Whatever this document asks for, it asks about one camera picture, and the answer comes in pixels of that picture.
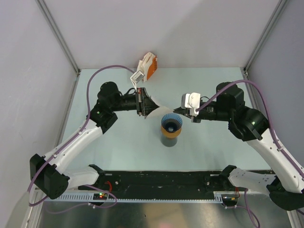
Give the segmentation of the single white paper filter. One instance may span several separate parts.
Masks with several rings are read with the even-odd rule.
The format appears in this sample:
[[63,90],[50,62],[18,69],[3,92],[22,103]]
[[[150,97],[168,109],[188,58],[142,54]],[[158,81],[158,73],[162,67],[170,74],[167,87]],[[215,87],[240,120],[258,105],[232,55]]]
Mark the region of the single white paper filter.
[[146,117],[145,119],[148,118],[153,118],[153,117],[157,117],[157,116],[164,116],[166,114],[172,113],[173,110],[162,105],[155,97],[150,96],[150,98],[152,99],[152,101],[158,106],[155,110],[151,111]]

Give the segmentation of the blue glass dripper cone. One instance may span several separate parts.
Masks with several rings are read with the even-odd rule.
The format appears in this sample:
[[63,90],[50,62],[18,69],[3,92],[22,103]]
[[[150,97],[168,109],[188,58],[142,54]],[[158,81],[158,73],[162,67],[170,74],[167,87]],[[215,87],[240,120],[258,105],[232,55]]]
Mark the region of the blue glass dripper cone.
[[161,119],[161,126],[165,129],[165,131],[174,133],[181,129],[182,118],[175,113],[166,114]]

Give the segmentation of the white paper coffee filters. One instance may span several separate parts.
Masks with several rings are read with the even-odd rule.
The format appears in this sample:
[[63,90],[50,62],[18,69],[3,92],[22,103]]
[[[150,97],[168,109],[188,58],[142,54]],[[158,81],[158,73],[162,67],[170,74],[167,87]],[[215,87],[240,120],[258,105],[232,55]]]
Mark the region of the white paper coffee filters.
[[145,74],[146,74],[146,61],[148,60],[148,57],[150,57],[151,55],[154,55],[152,52],[148,52],[147,54],[144,55],[143,59],[139,61],[137,70],[141,70],[144,73],[144,79],[142,80],[143,82],[146,82],[145,80]]

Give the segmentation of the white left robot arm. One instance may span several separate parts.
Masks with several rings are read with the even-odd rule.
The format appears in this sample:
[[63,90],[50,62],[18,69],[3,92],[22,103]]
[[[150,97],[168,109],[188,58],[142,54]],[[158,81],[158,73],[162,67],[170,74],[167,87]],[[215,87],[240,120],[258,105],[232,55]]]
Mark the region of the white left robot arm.
[[101,85],[97,102],[90,110],[84,124],[66,141],[46,153],[35,154],[30,159],[30,177],[34,184],[50,199],[56,199],[67,189],[90,185],[99,190],[105,185],[103,171],[96,165],[67,172],[69,163],[95,139],[104,135],[118,119],[116,112],[135,110],[147,117],[159,108],[148,96],[144,87],[133,94],[122,94],[114,82]]

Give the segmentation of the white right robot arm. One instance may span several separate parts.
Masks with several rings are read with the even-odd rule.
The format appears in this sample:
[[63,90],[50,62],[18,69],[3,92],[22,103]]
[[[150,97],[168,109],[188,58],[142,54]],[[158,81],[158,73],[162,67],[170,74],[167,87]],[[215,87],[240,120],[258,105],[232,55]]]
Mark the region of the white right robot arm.
[[270,166],[274,174],[259,174],[229,165],[221,173],[222,189],[241,187],[267,195],[278,207],[300,210],[304,207],[304,168],[278,139],[269,113],[245,105],[244,91],[239,83],[253,85],[248,80],[220,83],[216,94],[203,102],[200,94],[182,95],[181,105],[174,113],[193,123],[202,120],[228,123],[228,130],[251,146]]

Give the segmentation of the orange filter box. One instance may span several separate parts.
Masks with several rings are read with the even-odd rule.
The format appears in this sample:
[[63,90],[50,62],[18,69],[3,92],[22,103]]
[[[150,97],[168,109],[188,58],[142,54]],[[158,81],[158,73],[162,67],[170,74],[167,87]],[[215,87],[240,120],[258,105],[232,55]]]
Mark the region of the orange filter box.
[[158,68],[158,59],[157,56],[155,55],[151,55],[150,57],[148,57],[148,60],[146,61],[146,76],[145,76],[145,80],[149,80],[150,77],[155,73],[155,71]]

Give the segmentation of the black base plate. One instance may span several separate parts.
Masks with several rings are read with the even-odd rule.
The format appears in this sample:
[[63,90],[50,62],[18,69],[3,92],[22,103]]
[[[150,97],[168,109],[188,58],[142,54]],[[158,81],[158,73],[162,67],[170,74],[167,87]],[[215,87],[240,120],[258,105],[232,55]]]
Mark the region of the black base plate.
[[104,171],[97,183],[121,200],[212,200],[215,191],[236,187],[219,171]]

